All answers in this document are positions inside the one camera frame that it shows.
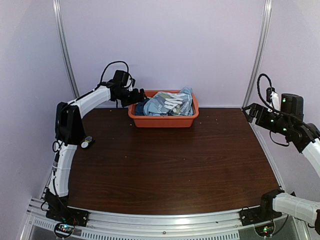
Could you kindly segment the aluminium corner post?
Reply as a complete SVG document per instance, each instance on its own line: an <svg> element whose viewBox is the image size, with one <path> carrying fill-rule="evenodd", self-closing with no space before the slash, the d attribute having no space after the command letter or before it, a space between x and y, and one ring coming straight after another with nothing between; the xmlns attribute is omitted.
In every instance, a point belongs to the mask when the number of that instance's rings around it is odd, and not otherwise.
<svg viewBox="0 0 320 240"><path fill-rule="evenodd" d="M53 6L53 13L55 17L56 27L57 27L58 38L60 42L60 48L62 52L62 59L64 62L66 74L67 74L67 79L70 84L70 88L74 98L78 98L80 94L79 94L79 90L75 80L71 58L68 50L67 38L66 38L63 16L61 11L61 1L53 0L52 6Z"/></svg>
<svg viewBox="0 0 320 240"><path fill-rule="evenodd" d="M253 63L253 67L252 67L252 71L249 79L249 84L248 84L244 101L242 104L243 108L248 106L250 103L251 97L254 92L255 81L258 77L258 73L262 63L263 52L266 46L268 33L270 29L271 18L272 18L272 2L273 2L272 0L264 1L264 9L263 9L263 15L262 15L262 22L260 26L258 45L257 45L254 63Z"/></svg>

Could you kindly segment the black open brooch case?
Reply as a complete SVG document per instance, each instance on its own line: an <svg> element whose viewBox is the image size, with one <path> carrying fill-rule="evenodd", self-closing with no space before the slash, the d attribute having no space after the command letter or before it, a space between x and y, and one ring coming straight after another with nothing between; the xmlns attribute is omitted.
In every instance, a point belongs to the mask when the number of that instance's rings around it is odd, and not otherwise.
<svg viewBox="0 0 320 240"><path fill-rule="evenodd" d="M92 136L86 136L81 142L80 147L82 149L89 149L95 143L95 139Z"/></svg>

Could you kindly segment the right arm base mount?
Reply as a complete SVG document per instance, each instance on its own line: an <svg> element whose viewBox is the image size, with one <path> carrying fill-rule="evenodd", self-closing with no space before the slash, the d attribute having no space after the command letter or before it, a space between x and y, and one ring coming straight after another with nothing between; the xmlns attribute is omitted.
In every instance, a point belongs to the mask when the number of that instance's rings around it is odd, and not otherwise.
<svg viewBox="0 0 320 240"><path fill-rule="evenodd" d="M261 206L256 206L253 208L243 207L239 212L239 217L243 226L255 225L262 222L272 221L276 218L281 217L282 215L283 214L281 212L276 212L274 210L262 210Z"/></svg>

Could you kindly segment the right aluminium corner post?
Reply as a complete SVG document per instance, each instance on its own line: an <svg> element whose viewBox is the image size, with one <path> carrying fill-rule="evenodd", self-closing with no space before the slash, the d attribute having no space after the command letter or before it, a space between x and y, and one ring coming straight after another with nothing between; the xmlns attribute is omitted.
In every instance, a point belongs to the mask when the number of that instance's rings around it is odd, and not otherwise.
<svg viewBox="0 0 320 240"><path fill-rule="evenodd" d="M249 84L248 84L244 101L242 104L243 108L248 106L250 103L251 97L254 92L255 81L258 77L258 73L262 63L263 52L266 46L268 33L270 29L271 18L272 18L272 2L273 2L272 0L264 1L264 9L263 9L263 15L262 15L262 22L260 26L258 45L257 45L254 63L253 63L253 67L252 67L252 71L249 79Z"/></svg>

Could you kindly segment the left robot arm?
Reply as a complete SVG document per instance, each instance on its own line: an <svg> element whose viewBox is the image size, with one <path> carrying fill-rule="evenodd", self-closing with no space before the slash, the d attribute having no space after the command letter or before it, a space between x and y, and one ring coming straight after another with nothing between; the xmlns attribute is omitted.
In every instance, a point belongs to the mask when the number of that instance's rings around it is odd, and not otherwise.
<svg viewBox="0 0 320 240"><path fill-rule="evenodd" d="M72 211L67 206L69 176L74 154L78 146L88 138L83 117L107 101L121 103L122 107L143 102L146 98L145 91L135 88L135 82L129 72L116 70L111 80L100 81L86 94L57 105L55 141L52 144L55 158L45 201L49 205L49 213L53 213L61 222L67 222L72 218Z"/></svg>

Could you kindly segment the aluminium front rail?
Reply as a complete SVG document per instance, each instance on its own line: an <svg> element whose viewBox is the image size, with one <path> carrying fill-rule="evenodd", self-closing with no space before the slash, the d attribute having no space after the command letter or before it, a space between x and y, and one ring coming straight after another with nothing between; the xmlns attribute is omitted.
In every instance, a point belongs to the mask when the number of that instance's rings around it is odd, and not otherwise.
<svg viewBox="0 0 320 240"><path fill-rule="evenodd" d="M43 199L31 198L18 240L58 240L57 221L46 218ZM66 240L311 240L305 223L289 217L279 233L261 237L255 225L244 226L240 209L187 215L89 212L86 226L75 226Z"/></svg>

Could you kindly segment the left aluminium corner post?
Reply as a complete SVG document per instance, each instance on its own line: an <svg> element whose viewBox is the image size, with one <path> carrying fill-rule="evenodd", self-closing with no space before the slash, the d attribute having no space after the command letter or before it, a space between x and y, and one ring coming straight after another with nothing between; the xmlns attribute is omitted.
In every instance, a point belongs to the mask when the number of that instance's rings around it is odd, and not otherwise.
<svg viewBox="0 0 320 240"><path fill-rule="evenodd" d="M79 90L75 80L71 58L68 50L67 38L66 38L63 16L61 11L61 1L53 0L52 6L53 6L53 13L55 17L56 27L57 27L58 38L60 42L60 48L62 52L62 59L64 62L66 74L67 74L67 79L70 84L70 88L74 98L78 98L80 94L79 94Z"/></svg>

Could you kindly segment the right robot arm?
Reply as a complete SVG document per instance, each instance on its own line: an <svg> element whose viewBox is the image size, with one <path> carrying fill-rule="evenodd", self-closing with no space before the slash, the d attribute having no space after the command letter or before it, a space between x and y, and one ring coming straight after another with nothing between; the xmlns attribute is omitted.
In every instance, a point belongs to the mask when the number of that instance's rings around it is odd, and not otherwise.
<svg viewBox="0 0 320 240"><path fill-rule="evenodd" d="M262 106L252 103L242 112L249 123L254 122L272 133L281 134L287 143L293 143L314 168L320 172L320 131L312 123L303 121L304 99L296 94L284 93L281 96L280 109L272 103ZM309 224L316 232L320 231L319 202L299 198L284 190L272 190L261 197L256 210L259 220L266 221L274 213L284 213Z"/></svg>

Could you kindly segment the orange plastic basin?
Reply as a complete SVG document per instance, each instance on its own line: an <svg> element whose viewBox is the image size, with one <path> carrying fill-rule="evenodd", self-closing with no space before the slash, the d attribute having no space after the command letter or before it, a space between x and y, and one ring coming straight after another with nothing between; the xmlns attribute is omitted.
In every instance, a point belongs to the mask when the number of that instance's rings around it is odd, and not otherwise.
<svg viewBox="0 0 320 240"><path fill-rule="evenodd" d="M145 97L152 98L158 92L178 93L180 90L145 90ZM191 116L137 116L135 115L136 104L128 106L128 116L133 119L138 128L189 128L199 115L198 101L192 93L193 115Z"/></svg>

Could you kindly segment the light blue printed t-shirt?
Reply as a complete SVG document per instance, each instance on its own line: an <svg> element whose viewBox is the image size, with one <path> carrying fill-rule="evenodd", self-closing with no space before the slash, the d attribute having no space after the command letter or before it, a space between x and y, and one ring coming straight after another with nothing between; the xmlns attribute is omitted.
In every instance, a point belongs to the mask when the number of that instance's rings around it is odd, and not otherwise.
<svg viewBox="0 0 320 240"><path fill-rule="evenodd" d="M157 92L143 106L145 116L192 116L193 111L193 90L184 87L178 93L165 91Z"/></svg>

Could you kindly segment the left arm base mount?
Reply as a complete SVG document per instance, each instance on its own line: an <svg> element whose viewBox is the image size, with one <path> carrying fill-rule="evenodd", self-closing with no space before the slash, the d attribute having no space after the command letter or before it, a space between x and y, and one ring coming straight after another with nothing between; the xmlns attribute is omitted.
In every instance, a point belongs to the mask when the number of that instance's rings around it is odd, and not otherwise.
<svg viewBox="0 0 320 240"><path fill-rule="evenodd" d="M45 200L44 203L48 205L45 214L48 219L71 226L87 226L88 211L65 206L57 199L53 201Z"/></svg>

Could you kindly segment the dark blue garment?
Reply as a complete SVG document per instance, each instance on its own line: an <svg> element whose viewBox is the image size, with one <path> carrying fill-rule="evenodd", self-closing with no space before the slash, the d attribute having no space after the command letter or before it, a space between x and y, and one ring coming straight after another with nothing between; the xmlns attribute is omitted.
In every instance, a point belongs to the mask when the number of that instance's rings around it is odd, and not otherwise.
<svg viewBox="0 0 320 240"><path fill-rule="evenodd" d="M144 101L139 102L138 104L136 104L135 107L135 115L136 116L144 116L144 106L145 104L150 100L150 98L146 98Z"/></svg>

